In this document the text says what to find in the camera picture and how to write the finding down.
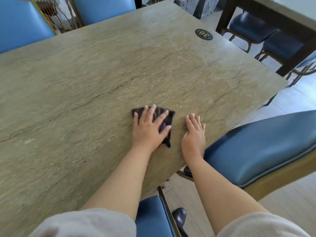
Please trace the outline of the person's left hand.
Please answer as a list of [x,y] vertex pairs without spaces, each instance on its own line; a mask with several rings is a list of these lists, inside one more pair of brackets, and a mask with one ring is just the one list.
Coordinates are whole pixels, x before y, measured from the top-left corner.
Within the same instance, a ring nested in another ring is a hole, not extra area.
[[148,123],[148,106],[145,106],[139,118],[139,127],[132,131],[132,150],[148,155],[154,152],[162,143],[158,128],[167,115],[168,111],[162,113],[153,123]]

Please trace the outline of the person's right hand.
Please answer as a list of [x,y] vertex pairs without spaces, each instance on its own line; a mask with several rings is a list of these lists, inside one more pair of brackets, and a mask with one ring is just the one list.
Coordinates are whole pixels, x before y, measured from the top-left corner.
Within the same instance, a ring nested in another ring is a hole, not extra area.
[[200,116],[195,115],[195,119],[197,121],[197,130],[191,130],[190,115],[185,117],[187,132],[184,134],[181,141],[183,157],[188,166],[190,166],[191,163],[196,162],[196,160],[203,158],[206,145],[205,136],[202,135],[200,129]]

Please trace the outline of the dark cleaning cloth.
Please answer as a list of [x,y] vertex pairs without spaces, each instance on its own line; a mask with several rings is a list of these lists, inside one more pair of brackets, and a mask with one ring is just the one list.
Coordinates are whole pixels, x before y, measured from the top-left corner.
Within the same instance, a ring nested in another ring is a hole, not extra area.
[[[138,116],[141,117],[143,111],[144,111],[144,107],[138,107],[138,108],[132,109],[131,110],[132,117],[134,117],[135,113],[137,113]],[[165,129],[166,126],[172,125],[172,120],[176,112],[164,107],[157,106],[155,109],[155,112],[153,113],[152,121],[154,122],[162,113],[166,111],[168,111],[168,115],[160,124],[158,128],[159,133],[161,133]],[[168,148],[171,147],[171,131],[168,132],[168,135],[164,138],[164,140],[162,141],[162,144],[165,144]]]

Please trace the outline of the person's left forearm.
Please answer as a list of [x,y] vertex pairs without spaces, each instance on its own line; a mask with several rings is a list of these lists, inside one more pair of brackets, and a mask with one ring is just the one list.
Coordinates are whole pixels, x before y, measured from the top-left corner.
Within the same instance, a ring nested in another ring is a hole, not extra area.
[[105,209],[121,212],[135,221],[148,162],[157,148],[158,145],[148,143],[133,144],[109,178],[81,210]]

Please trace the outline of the person's right forearm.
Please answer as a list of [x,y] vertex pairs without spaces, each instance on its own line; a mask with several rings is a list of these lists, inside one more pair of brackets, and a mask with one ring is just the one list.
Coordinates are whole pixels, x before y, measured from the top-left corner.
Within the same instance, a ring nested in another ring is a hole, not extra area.
[[239,217],[252,213],[269,213],[248,193],[233,185],[201,156],[184,156],[207,218],[216,236]]

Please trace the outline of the blue padded chair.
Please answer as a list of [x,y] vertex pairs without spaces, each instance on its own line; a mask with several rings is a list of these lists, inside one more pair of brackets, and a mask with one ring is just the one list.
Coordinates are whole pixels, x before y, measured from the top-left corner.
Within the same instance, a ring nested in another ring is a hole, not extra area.
[[135,11],[135,0],[69,0],[81,26]]
[[0,54],[56,35],[34,0],[0,0]]
[[158,195],[143,199],[136,216],[136,237],[181,237],[162,188]]
[[296,78],[287,87],[295,85],[303,76],[316,73],[316,50],[302,61],[296,68],[289,72],[286,80],[289,80],[292,74],[296,74]]
[[316,110],[231,129],[205,150],[203,159],[259,201],[316,171]]

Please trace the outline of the black shoe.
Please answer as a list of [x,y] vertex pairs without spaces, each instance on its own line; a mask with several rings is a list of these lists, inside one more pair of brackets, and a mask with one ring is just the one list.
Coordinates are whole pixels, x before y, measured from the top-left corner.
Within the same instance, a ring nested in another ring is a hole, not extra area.
[[175,220],[177,228],[180,232],[181,237],[189,237],[188,234],[184,230],[184,224],[187,217],[187,212],[185,208],[179,207],[172,212],[172,216]]

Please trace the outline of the round black table sticker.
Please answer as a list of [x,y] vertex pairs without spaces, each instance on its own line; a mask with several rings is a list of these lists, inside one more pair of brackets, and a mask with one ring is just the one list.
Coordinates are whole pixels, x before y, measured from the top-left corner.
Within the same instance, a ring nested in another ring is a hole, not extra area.
[[213,35],[209,31],[204,29],[196,29],[195,34],[203,40],[210,41],[213,39]]

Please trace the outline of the navy padded chair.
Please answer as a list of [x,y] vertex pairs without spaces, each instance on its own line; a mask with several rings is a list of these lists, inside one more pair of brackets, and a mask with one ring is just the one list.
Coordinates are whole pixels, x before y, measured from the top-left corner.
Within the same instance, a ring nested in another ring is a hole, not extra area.
[[283,31],[276,31],[263,42],[263,47],[255,59],[259,60],[261,55],[269,55],[284,64],[303,46],[304,43],[294,37],[286,35]]
[[263,43],[278,30],[248,12],[242,12],[232,19],[229,28],[225,29],[224,34],[231,34],[229,41],[232,41],[235,37],[246,41],[248,48],[244,51],[248,53],[252,44]]

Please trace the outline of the white right sleeve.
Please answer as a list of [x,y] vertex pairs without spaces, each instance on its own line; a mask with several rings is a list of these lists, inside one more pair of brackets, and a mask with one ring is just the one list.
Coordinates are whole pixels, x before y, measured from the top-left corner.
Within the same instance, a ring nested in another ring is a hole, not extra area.
[[293,222],[272,213],[243,215],[224,227],[216,237],[311,237]]

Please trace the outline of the white sleeve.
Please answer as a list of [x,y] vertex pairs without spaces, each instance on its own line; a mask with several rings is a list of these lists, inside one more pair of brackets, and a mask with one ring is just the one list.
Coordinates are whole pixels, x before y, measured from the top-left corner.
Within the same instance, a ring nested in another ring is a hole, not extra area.
[[216,237],[311,237],[293,222],[272,213],[243,215],[224,227]]
[[136,237],[136,224],[121,212],[87,209],[51,216],[29,237]]

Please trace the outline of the grey marble planter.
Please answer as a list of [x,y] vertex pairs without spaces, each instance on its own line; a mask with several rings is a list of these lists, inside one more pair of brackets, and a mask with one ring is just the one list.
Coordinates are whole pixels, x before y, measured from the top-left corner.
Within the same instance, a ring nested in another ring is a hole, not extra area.
[[174,0],[174,3],[197,19],[213,13],[219,0]]

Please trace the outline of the white left sleeve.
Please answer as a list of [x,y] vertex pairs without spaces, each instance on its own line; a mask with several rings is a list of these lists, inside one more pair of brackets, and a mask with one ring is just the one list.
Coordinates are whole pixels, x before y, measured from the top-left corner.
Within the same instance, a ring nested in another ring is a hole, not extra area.
[[51,216],[29,237],[136,237],[136,224],[121,212],[87,209]]

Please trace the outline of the dry bare branches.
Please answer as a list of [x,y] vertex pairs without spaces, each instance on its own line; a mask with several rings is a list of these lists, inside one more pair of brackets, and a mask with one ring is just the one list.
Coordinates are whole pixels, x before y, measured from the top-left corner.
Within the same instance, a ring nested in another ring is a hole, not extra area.
[[72,0],[34,0],[57,34],[81,27]]

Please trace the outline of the dark-legged stone table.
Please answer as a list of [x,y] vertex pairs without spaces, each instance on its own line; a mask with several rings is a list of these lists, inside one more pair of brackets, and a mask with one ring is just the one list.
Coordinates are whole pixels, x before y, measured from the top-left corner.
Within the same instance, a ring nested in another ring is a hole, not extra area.
[[216,32],[224,35],[236,7],[258,17],[303,43],[278,70],[284,77],[316,50],[316,0],[227,0]]

